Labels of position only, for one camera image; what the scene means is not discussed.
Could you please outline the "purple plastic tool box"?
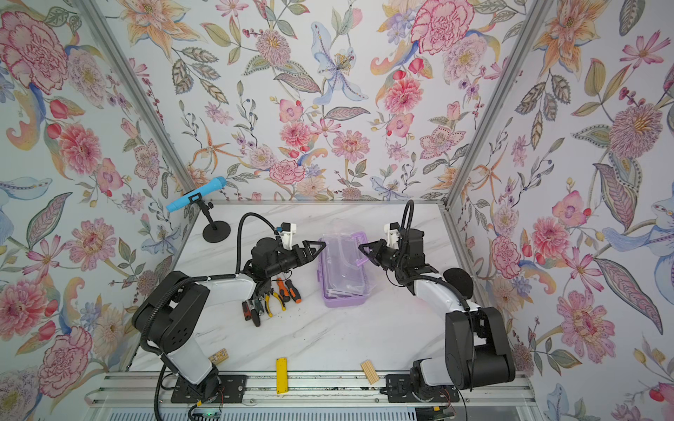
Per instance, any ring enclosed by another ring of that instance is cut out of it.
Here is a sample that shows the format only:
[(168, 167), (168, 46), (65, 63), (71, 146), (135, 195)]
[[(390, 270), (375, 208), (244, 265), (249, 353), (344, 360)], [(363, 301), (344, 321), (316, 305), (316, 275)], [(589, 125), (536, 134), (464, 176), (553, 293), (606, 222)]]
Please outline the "purple plastic tool box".
[(334, 219), (319, 240), (326, 243), (317, 270), (326, 307), (363, 305), (372, 290), (367, 271), (370, 261), (359, 249), (369, 243), (365, 231), (346, 219)]

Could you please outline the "ratchet wrench red black handle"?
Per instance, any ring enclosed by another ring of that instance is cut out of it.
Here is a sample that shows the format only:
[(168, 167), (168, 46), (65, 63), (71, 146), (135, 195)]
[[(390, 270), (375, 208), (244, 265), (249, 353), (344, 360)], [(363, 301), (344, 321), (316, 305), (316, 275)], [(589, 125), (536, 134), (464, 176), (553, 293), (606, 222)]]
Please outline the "ratchet wrench red black handle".
[(244, 301), (242, 303), (242, 311), (243, 311), (244, 319), (246, 321), (249, 321), (249, 320), (252, 319), (252, 313), (251, 313), (248, 301)]

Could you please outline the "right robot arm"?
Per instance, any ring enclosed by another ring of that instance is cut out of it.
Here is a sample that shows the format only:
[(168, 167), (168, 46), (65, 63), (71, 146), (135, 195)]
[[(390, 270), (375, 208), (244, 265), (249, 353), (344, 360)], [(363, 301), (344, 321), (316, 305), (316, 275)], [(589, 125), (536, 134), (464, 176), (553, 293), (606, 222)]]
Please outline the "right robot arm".
[(443, 356), (412, 364), (414, 394), (428, 400), (447, 388), (472, 390), (514, 380), (516, 366), (500, 311), (473, 301), (474, 282), (464, 269), (441, 273), (427, 263), (422, 231), (397, 228), (386, 239), (358, 249), (369, 262), (393, 273), (395, 286), (407, 289), (444, 320)]

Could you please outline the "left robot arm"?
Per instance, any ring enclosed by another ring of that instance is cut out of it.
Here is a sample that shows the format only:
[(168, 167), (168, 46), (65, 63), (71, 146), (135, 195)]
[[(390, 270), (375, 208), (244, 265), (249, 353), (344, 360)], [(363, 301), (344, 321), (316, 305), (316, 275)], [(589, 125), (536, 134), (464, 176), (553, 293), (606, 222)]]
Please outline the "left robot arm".
[(133, 315), (141, 348), (157, 355), (189, 386), (214, 389), (219, 371), (193, 338), (203, 310), (270, 292), (274, 278), (313, 262), (325, 248), (320, 240), (285, 247), (282, 240), (263, 238), (236, 274), (190, 277), (180, 271), (169, 273)]

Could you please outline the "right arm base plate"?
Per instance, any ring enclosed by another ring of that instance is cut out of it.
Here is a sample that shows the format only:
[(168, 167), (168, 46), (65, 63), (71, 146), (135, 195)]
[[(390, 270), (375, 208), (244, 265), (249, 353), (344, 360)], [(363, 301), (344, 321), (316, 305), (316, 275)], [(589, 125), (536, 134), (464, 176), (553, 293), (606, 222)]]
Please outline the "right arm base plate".
[(386, 375), (384, 387), (379, 389), (389, 403), (459, 403), (454, 386), (428, 386), (411, 375)]

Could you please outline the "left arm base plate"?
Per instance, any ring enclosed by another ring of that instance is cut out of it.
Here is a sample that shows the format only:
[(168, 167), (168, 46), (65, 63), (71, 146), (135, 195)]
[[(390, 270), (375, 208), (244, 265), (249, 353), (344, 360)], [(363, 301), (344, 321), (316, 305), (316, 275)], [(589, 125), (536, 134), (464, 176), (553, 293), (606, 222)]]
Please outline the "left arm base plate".
[(242, 403), (247, 389), (246, 375), (218, 375), (207, 377), (198, 385), (193, 385), (179, 376), (174, 386), (170, 403)]

